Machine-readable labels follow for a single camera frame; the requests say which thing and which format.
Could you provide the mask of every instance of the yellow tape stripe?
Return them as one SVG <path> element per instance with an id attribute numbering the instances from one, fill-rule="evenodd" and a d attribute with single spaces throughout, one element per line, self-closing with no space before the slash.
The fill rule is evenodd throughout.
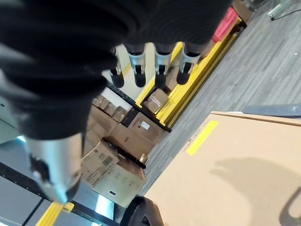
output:
<path id="1" fill-rule="evenodd" d="M 204 143 L 204 141 L 208 138 L 214 128 L 217 126 L 218 121 L 210 121 L 205 129 L 200 133 L 198 138 L 193 142 L 190 148 L 187 150 L 187 153 L 190 155 L 194 155 L 199 147 Z"/>

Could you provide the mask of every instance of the metallic cylinder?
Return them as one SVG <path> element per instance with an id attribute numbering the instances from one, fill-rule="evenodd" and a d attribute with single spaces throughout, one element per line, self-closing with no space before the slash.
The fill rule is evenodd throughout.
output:
<path id="1" fill-rule="evenodd" d="M 156 69 L 155 85 L 157 88 L 164 88 L 166 84 L 166 74 L 175 44 L 163 45 L 155 43 L 154 46 Z"/>
<path id="2" fill-rule="evenodd" d="M 25 140 L 35 180 L 51 200 L 67 203 L 81 177 L 82 135 L 59 140 L 25 137 Z"/>
<path id="3" fill-rule="evenodd" d="M 128 45 L 125 44 L 131 66 L 134 71 L 135 83 L 138 87 L 143 87 L 145 78 L 145 44 Z"/>
<path id="4" fill-rule="evenodd" d="M 203 45 L 185 43 L 182 51 L 180 68 L 177 75 L 178 84 L 184 85 L 188 82 L 194 66 L 198 63 L 202 52 L 206 49 L 207 46 L 208 43 Z"/>
<path id="5" fill-rule="evenodd" d="M 113 53 L 117 58 L 117 65 L 115 68 L 109 70 L 109 74 L 112 78 L 112 82 L 114 86 L 116 86 L 117 88 L 121 88 L 124 86 L 124 78 L 123 78 L 120 61 L 115 47 L 113 49 Z"/>

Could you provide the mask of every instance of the white box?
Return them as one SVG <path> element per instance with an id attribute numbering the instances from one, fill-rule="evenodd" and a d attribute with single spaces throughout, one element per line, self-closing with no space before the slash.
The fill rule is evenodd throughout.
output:
<path id="1" fill-rule="evenodd" d="M 119 162 L 92 189 L 114 203 L 127 207 L 146 180 L 141 167 L 129 159 L 118 157 Z"/>

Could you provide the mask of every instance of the yellow shelf edge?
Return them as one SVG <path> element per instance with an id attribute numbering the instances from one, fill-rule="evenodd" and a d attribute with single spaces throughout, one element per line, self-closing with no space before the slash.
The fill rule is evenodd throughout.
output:
<path id="1" fill-rule="evenodd" d="M 183 43 L 182 42 L 178 42 L 173 50 L 172 56 L 171 56 L 171 60 L 170 62 L 173 62 L 173 60 L 175 59 L 175 57 L 179 54 L 179 52 L 181 51 L 183 47 Z M 153 77 L 150 79 L 150 81 L 147 83 L 146 86 L 144 86 L 143 90 L 140 92 L 139 96 L 136 98 L 135 102 L 139 107 L 142 107 L 142 102 L 143 100 L 145 100 L 145 98 L 147 97 L 147 95 L 149 94 L 149 92 L 153 89 L 153 87 L 155 86 L 155 75 L 153 75 Z"/>
<path id="2" fill-rule="evenodd" d="M 73 207 L 74 204 L 70 202 L 68 202 L 65 205 L 53 202 L 48 207 L 43 216 L 40 218 L 40 220 L 37 222 L 36 226 L 53 226 L 62 210 L 66 211 L 67 213 L 70 213 Z"/>
<path id="3" fill-rule="evenodd" d="M 161 108 L 161 110 L 157 114 L 157 118 L 161 122 L 165 122 L 170 113 L 174 110 L 174 108 L 179 103 L 180 99 L 183 95 L 190 89 L 190 87 L 195 82 L 196 78 L 201 74 L 201 72 L 208 67 L 208 63 L 213 60 L 215 53 L 219 51 L 222 42 L 218 42 L 215 44 L 213 49 L 210 51 L 209 55 L 205 57 L 200 64 L 196 65 L 193 69 L 188 82 L 185 85 L 177 85 L 174 90 L 169 95 L 168 102 Z"/>
<path id="4" fill-rule="evenodd" d="M 211 64 L 211 66 L 209 67 L 209 69 L 207 70 L 207 72 L 205 73 L 205 75 L 201 78 L 201 80 L 199 81 L 199 83 L 197 83 L 196 87 L 189 94 L 189 96 L 185 99 L 184 103 L 181 104 L 180 109 L 175 113 L 175 115 L 172 117 L 172 119 L 168 120 L 168 123 L 167 123 L 168 127 L 171 128 L 175 124 L 175 122 L 176 122 L 178 116 L 180 115 L 180 113 L 184 110 L 184 108 L 190 102 L 190 100 L 192 99 L 192 97 L 196 94 L 196 92 L 204 84 L 204 80 L 213 72 L 214 68 L 220 63 L 220 61 L 222 60 L 222 58 L 229 51 L 229 49 L 234 44 L 234 42 L 237 39 L 237 37 L 238 37 L 238 35 L 236 33 L 234 33 L 232 35 L 232 37 L 230 38 L 230 40 L 228 41 L 228 43 L 226 44 L 226 46 L 220 52 L 220 54 L 218 55 L 218 57 L 216 58 L 216 60 Z"/>
<path id="5" fill-rule="evenodd" d="M 230 29 L 230 31 L 241 22 L 241 19 L 238 18 L 237 22 L 233 25 L 233 27 Z M 161 110 L 157 113 L 156 118 L 159 119 L 160 123 L 162 124 L 168 124 L 167 119 L 171 117 L 171 113 L 175 110 L 179 102 L 181 101 L 182 97 L 185 95 L 185 93 L 191 89 L 193 86 L 195 80 L 200 76 L 200 74 L 205 74 L 206 70 L 208 70 L 211 66 L 211 64 L 214 63 L 216 58 L 218 57 L 218 54 L 222 52 L 222 49 L 220 49 L 221 46 L 226 46 L 225 42 L 228 42 L 227 38 L 225 38 L 223 41 L 220 41 L 215 44 L 213 49 L 210 51 L 209 55 L 205 57 L 200 64 L 195 66 L 193 69 L 190 79 L 185 85 L 177 85 L 175 89 L 170 93 L 168 102 L 161 108 Z"/>

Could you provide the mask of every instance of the yellow rail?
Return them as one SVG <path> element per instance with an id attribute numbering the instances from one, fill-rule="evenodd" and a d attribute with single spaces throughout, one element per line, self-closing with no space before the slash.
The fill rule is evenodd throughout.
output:
<path id="1" fill-rule="evenodd" d="M 173 62 L 173 60 L 176 58 L 176 56 L 180 53 L 181 49 L 183 47 L 182 42 L 178 42 L 173 50 L 171 60 L 170 62 Z M 150 79 L 150 81 L 144 86 L 143 90 L 139 94 L 139 96 L 136 98 L 135 102 L 139 107 L 142 107 L 142 102 L 145 100 L 147 95 L 152 91 L 152 89 L 155 86 L 155 75 Z"/>
<path id="2" fill-rule="evenodd" d="M 161 124 L 171 127 L 175 123 L 175 120 L 181 114 L 184 107 L 220 61 L 217 59 L 222 58 L 221 53 L 223 52 L 223 49 L 227 46 L 230 40 L 232 40 L 233 43 L 237 35 L 234 35 L 234 37 L 235 38 L 232 40 L 232 35 L 228 35 L 223 41 L 216 43 L 209 55 L 195 66 L 188 82 L 185 85 L 177 85 L 175 87 L 169 95 L 168 102 L 160 109 L 159 112 L 157 112 L 156 117 L 160 120 Z"/>
<path id="3" fill-rule="evenodd" d="M 52 226 L 54 225 L 56 219 L 58 218 L 61 211 L 64 209 L 68 213 L 71 212 L 73 209 L 74 204 L 73 203 L 67 203 L 65 206 L 63 204 L 53 202 L 46 212 L 43 214 L 43 216 L 40 218 L 40 220 L 37 222 L 36 226 Z"/>
<path id="4" fill-rule="evenodd" d="M 196 87 L 189 93 L 188 97 L 185 98 L 184 102 L 181 104 L 180 108 L 178 111 L 168 120 L 167 126 L 168 127 L 173 127 L 175 124 L 176 120 L 179 118 L 181 113 L 183 112 L 184 108 L 186 105 L 190 102 L 190 100 L 193 98 L 193 96 L 196 94 L 196 92 L 201 88 L 201 86 L 204 84 L 204 81 L 206 78 L 213 72 L 213 70 L 217 67 L 217 65 L 220 63 L 222 58 L 226 55 L 228 50 L 231 48 L 231 46 L 234 44 L 235 40 L 237 39 L 238 34 L 235 33 L 231 36 L 230 40 L 228 41 L 227 45 L 223 48 L 221 53 L 218 55 L 216 60 L 212 63 L 208 71 L 202 76 L 201 80 L 197 83 Z"/>

